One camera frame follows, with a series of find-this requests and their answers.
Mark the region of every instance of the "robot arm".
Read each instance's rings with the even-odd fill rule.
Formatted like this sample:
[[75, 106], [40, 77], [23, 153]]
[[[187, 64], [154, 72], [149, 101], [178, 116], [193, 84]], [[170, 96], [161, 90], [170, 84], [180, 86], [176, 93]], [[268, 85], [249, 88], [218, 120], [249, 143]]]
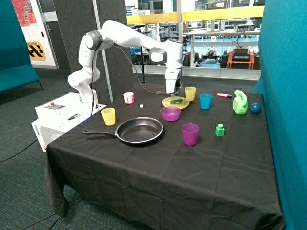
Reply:
[[[149, 58], [154, 64], [165, 64], [165, 87], [167, 93], [174, 93], [181, 77], [183, 60], [183, 46], [176, 39], [158, 42], [133, 29], [115, 22], [106, 21], [101, 30], [88, 32], [83, 36], [80, 44], [79, 63], [82, 70], [72, 73], [69, 84], [76, 88], [82, 96], [82, 100], [90, 103], [92, 107], [93, 94], [90, 83], [100, 77], [96, 68], [97, 50], [110, 48], [113, 44], [122, 47], [141, 46], [148, 48]], [[94, 104], [98, 104], [96, 92]]]

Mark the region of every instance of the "teal couch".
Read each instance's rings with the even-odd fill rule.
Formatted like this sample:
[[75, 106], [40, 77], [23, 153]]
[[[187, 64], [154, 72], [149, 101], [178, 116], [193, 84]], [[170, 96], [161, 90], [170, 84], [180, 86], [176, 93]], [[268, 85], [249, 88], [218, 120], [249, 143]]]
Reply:
[[0, 92], [39, 81], [11, 0], [0, 1]]
[[266, 0], [261, 77], [285, 229], [307, 229], [307, 2]]

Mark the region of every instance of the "yellow plate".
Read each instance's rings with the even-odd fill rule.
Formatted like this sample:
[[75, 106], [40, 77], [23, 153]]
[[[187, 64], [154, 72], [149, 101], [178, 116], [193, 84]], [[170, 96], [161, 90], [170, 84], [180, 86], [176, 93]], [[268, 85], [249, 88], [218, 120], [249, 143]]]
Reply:
[[[180, 103], [170, 103], [172, 100], [182, 99], [183, 101]], [[185, 97], [167, 97], [163, 99], [162, 104], [164, 107], [174, 106], [179, 109], [184, 109], [189, 105], [190, 101]]]

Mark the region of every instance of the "frying pan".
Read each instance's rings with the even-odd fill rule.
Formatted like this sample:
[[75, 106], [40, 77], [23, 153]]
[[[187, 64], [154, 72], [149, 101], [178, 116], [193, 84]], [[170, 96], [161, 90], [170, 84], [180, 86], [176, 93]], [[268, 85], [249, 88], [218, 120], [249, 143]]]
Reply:
[[121, 123], [116, 131], [84, 131], [83, 134], [106, 134], [119, 138], [127, 144], [143, 144], [157, 139], [163, 132], [163, 125], [156, 119], [138, 117]]

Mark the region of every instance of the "white mug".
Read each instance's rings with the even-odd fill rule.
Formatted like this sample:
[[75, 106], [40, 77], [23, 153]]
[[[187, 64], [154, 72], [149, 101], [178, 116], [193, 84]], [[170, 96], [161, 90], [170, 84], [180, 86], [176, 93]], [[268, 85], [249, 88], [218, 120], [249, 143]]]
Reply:
[[124, 93], [124, 100], [126, 104], [134, 103], [134, 93], [133, 92]]

